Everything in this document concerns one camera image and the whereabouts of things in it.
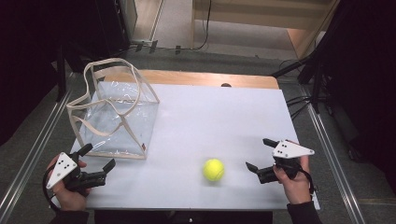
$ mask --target white table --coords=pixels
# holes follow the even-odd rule
[[[275,210],[288,203],[277,182],[261,185],[245,162],[272,166],[262,139],[298,141],[280,90],[153,84],[161,103],[145,161],[116,159],[106,185],[92,189],[93,209]],[[79,149],[75,143],[73,150]],[[225,165],[219,182],[206,160]],[[84,157],[87,172],[110,158]]]

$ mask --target gray floor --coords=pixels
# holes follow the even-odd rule
[[[158,47],[189,48],[192,1],[165,0],[154,40]],[[194,46],[205,41],[205,21],[195,21]],[[265,59],[296,59],[284,28],[211,21],[209,38],[201,51]]]
[[[171,14],[175,14],[171,13],[171,9],[175,10],[175,8],[168,5],[175,2],[183,5],[189,1],[166,0],[162,18],[171,18]],[[184,47],[188,42],[183,42],[186,40],[181,39],[177,40],[177,35],[169,35],[177,33],[173,32],[164,21],[165,19],[160,19],[155,35],[155,38],[159,40],[159,46],[173,48],[175,45],[181,45]],[[156,50],[155,53],[149,54],[148,50],[144,49],[140,52],[127,52],[121,55],[121,57],[128,59],[139,69],[207,71],[262,76],[278,70],[284,60],[295,59],[295,55],[289,52],[292,51],[290,41],[288,42],[288,37],[284,35],[269,40],[267,44],[261,43],[264,46],[262,49],[252,49],[251,47],[243,47],[244,45],[238,42],[243,38],[239,37],[236,40],[226,41],[229,45],[217,45],[217,41],[219,43],[225,42],[221,42],[220,37],[213,37],[215,34],[213,33],[209,37],[209,47],[204,52],[182,51],[176,55],[172,50],[164,49]],[[282,34],[282,31],[276,29],[273,36],[277,36],[278,34]],[[278,45],[271,42],[276,39],[279,39]],[[298,76],[297,70],[278,79],[279,87],[284,92],[286,100],[302,95],[301,86],[297,84],[296,76]],[[81,94],[84,88],[80,75],[76,75],[76,78],[69,80],[69,89],[73,90],[71,99],[75,99],[77,95]],[[7,143],[0,146],[0,158],[2,158],[0,162],[0,174],[2,176],[0,180],[0,193],[2,195],[7,192],[7,188],[18,174],[31,149],[34,149],[33,153],[37,152],[37,147],[34,147],[35,140],[40,135],[41,129],[45,126],[53,108],[58,106],[54,102],[56,93],[57,90],[54,88],[25,120],[14,136]],[[290,113],[298,107],[299,105],[290,108]],[[366,223],[394,223],[396,219],[394,213],[396,206],[395,195],[391,192],[383,174],[370,163],[356,163],[351,161],[347,155],[347,144],[337,129],[336,123],[326,113],[323,105],[320,105],[320,112],[337,159],[340,161],[347,181],[358,200]],[[315,183],[319,187],[318,199],[321,205],[319,215],[323,223],[353,223],[340,189],[334,180],[332,169],[327,161],[323,146],[308,111],[303,110],[293,123],[300,143],[306,147],[314,148],[317,152],[310,164]],[[43,152],[38,156],[39,160],[37,164],[30,168],[31,175],[25,177],[27,180],[26,186],[22,186],[24,188],[21,195],[16,195],[16,204],[13,211],[9,214],[7,223],[47,223],[53,217],[53,213],[48,209],[41,192],[41,178],[50,159],[61,151],[69,150],[74,139],[67,114],[63,110],[62,115],[54,126],[53,132],[48,140],[45,141]],[[289,215],[285,211],[275,211],[274,219],[274,223],[291,223]]]

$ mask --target white gripper bracket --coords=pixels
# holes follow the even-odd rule
[[[273,150],[273,156],[291,159],[301,156],[312,156],[315,151],[307,147],[302,147],[289,141],[280,141]]]
[[[77,167],[77,164],[66,153],[62,152],[59,155],[59,159],[56,161],[55,168],[47,184],[47,189],[52,189],[54,185],[64,179],[65,176],[70,174]]]

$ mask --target black cloth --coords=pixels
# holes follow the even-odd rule
[[[288,211],[291,216],[291,220],[294,224],[321,224],[321,221],[319,219],[317,210],[315,209],[314,203],[309,202],[309,203],[300,203],[300,204],[288,204]],[[136,217],[135,222],[133,223],[153,223],[152,219],[157,219],[154,223],[183,223],[183,222],[178,222],[178,220],[175,220],[174,218],[167,218],[167,215],[165,212],[136,212],[133,213],[135,215],[139,215]],[[238,213],[237,212],[232,212],[234,216],[236,216]],[[50,224],[86,224],[88,221],[88,215],[89,213],[87,212],[58,212],[56,214],[56,217],[51,221]],[[102,213],[100,216],[97,216],[95,214],[95,220],[96,223],[98,223],[98,219],[100,220],[100,223],[131,223],[127,222],[125,220],[123,221],[118,221],[114,219],[111,214],[108,213]],[[198,219],[195,219],[195,223],[207,223],[207,222],[197,222]],[[227,223],[255,223],[255,222],[237,222],[237,220],[227,220]]]
[[[161,224],[262,224],[272,223],[272,212],[253,211],[95,211],[95,224],[141,224],[141,223],[161,223]]]
[[[314,202],[288,204],[288,211],[293,224],[320,224],[320,218]]]
[[[0,146],[53,89],[54,42],[37,13],[38,0],[0,1]]]
[[[56,213],[56,217],[49,224],[87,224],[88,212],[65,212]]]

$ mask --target sleeve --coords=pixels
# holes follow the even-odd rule
[[[88,212],[82,211],[60,211],[49,224],[87,224],[89,215]]]
[[[288,211],[293,224],[321,224],[314,202],[288,204]]]

